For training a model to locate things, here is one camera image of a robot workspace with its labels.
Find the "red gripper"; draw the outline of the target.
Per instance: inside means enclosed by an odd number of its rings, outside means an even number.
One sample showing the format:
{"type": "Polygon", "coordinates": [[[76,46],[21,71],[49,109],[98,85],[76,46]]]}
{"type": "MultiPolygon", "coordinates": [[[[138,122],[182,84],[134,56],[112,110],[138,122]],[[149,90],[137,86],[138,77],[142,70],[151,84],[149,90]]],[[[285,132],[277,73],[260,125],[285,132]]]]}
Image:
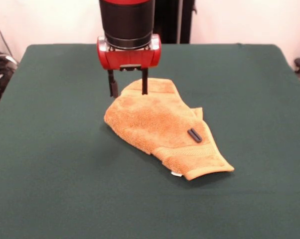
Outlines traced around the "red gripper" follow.
{"type": "Polygon", "coordinates": [[[146,47],[134,50],[113,48],[104,36],[99,36],[97,53],[102,67],[108,72],[110,97],[118,97],[118,84],[113,70],[134,68],[142,69],[142,95],[148,94],[148,68],[156,67],[161,56],[161,40],[158,34],[151,36],[151,41],[146,47]]]}

